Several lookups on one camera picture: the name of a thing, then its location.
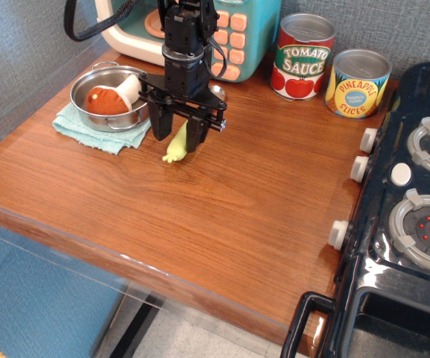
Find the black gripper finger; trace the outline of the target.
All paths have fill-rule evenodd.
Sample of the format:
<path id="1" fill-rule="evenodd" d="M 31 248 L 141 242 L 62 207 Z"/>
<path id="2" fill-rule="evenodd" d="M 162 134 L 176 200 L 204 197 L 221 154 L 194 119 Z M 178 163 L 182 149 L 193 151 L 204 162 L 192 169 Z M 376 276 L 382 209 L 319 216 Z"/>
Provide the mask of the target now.
<path id="1" fill-rule="evenodd" d="M 190 117 L 186 126 L 186 150 L 192 153 L 204 142 L 210 123 L 206 118 Z"/>
<path id="2" fill-rule="evenodd" d="M 164 140 L 171 133 L 173 114 L 166 106 L 151 101 L 148 102 L 148 111 L 155 138 L 158 141 Z"/>

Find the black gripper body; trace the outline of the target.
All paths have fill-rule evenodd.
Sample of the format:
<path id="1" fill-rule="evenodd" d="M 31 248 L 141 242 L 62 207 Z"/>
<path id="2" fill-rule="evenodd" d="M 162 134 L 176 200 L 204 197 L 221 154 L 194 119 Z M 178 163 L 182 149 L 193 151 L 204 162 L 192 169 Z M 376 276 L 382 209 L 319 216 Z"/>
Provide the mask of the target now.
<path id="1" fill-rule="evenodd" d="M 212 53 L 164 51 L 162 54 L 165 58 L 164 74 L 143 72 L 139 75 L 141 99 L 164 105 L 173 115 L 186 119 L 206 118 L 210 123 L 209 129 L 222 131 L 226 126 L 224 111 L 227 104 L 209 89 Z"/>

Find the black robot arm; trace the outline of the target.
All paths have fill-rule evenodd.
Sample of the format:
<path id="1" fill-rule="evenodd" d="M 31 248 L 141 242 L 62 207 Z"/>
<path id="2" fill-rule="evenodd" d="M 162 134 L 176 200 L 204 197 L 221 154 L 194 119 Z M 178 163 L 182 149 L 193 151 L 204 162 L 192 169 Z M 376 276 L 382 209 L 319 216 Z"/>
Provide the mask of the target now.
<path id="1" fill-rule="evenodd" d="M 174 114 L 188 119 L 186 149 L 193 152 L 209 129 L 222 131 L 226 125 L 227 104 L 209 88 L 216 77 L 212 51 L 222 52 L 214 40 L 219 15 L 212 1 L 159 1 L 158 8 L 165 74 L 140 74 L 139 94 L 147 102 L 157 140 L 171 133 Z"/>

